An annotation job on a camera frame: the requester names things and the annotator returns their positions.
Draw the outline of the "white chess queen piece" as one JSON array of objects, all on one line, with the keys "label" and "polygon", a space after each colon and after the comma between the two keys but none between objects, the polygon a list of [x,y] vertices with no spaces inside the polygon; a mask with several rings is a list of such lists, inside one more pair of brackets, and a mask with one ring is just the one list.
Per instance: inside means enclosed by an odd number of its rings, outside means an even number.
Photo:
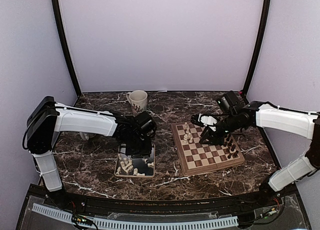
[{"label": "white chess queen piece", "polygon": [[184,144],[188,144],[189,143],[189,139],[185,139],[185,136],[183,136],[183,143]]}]

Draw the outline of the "wooden chessboard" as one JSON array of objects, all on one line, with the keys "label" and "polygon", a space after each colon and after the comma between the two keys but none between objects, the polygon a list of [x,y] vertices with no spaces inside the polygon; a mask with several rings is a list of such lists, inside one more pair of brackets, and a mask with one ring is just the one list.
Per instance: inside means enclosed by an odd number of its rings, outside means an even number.
[{"label": "wooden chessboard", "polygon": [[235,159],[227,159],[223,145],[207,145],[200,144],[203,127],[188,123],[190,129],[189,138],[193,138],[193,143],[184,144],[183,138],[186,134],[184,123],[173,123],[171,131],[175,146],[177,147],[177,154],[181,163],[181,168],[184,176],[198,175],[203,173],[210,173],[213,171],[234,167],[245,162],[245,158],[241,150],[233,138],[237,150],[238,157]]}]

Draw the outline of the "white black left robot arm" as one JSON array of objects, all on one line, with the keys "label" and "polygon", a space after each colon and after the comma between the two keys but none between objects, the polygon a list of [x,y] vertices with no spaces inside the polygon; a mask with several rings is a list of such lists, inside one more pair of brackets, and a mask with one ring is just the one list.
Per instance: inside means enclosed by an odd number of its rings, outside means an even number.
[{"label": "white black left robot arm", "polygon": [[44,181],[51,201],[60,208],[71,203],[61,180],[53,155],[53,138],[62,132],[84,136],[114,138],[125,146],[125,154],[134,158],[149,156],[157,125],[150,114],[143,111],[136,116],[115,111],[95,111],[67,106],[46,96],[26,122],[22,147],[32,156]]}]

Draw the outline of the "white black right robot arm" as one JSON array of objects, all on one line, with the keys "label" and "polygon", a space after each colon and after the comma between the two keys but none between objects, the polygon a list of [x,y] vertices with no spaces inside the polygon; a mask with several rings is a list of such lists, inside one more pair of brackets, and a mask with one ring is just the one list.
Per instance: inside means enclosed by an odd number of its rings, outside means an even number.
[{"label": "white black right robot arm", "polygon": [[223,145],[225,138],[237,130],[258,128],[263,134],[279,133],[280,140],[295,135],[309,141],[301,153],[293,152],[291,162],[270,174],[259,186],[255,202],[267,206],[277,193],[320,170],[320,114],[275,105],[269,101],[242,100],[234,91],[216,100],[220,114],[198,113],[193,124],[204,127],[201,144]]}]

